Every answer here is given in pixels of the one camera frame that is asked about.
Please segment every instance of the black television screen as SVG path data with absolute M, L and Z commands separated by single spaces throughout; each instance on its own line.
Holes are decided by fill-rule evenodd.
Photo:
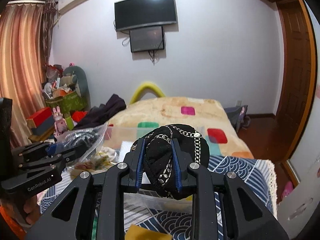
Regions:
M 115 3 L 116 31 L 175 24 L 174 0 L 124 0 Z
M 131 52 L 164 49 L 162 26 L 150 26 L 130 30 Z

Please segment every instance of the brown door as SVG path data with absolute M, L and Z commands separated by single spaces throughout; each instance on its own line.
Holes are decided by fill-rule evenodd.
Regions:
M 276 120 L 284 146 L 282 160 L 302 122 L 310 89 L 311 53 L 305 17 L 298 0 L 279 3 L 284 32 L 284 78 Z

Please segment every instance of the wooden floor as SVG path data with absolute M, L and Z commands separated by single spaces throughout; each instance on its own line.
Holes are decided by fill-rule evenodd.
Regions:
M 280 163 L 283 151 L 288 148 L 285 140 L 279 141 L 280 131 L 273 118 L 252 118 L 248 128 L 241 128 L 238 133 L 251 150 L 255 159 L 268 159 L 275 164 L 277 175 L 277 202 L 281 201 L 281 194 L 285 184 L 290 180 L 289 175 Z

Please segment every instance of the yellow foam tube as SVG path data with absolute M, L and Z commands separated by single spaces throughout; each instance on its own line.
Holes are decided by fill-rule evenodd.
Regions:
M 137 89 L 136 91 L 133 93 L 133 96 L 130 100 L 130 104 L 133 104 L 135 102 L 138 101 L 138 98 L 140 96 L 140 94 L 145 90 L 145 89 L 151 89 L 157 97 L 159 98 L 163 98 L 165 97 L 164 93 L 161 91 L 161 89 L 159 87 L 157 87 L 155 84 L 151 83 L 151 82 L 144 82 L 142 83 Z

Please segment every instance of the baseboard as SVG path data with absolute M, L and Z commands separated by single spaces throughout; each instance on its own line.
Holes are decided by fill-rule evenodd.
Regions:
M 285 171 L 288 173 L 294 187 L 297 187 L 300 181 L 294 170 L 291 168 L 291 164 L 288 163 L 288 161 L 282 161 L 281 164 L 283 165 Z
M 271 113 L 271 114 L 248 114 L 248 116 L 252 119 L 252 118 L 266 118 L 266 117 L 268 117 L 268 118 L 273 118 L 273 119 L 275 119 L 276 118 L 276 116 L 273 114 L 273 113 Z

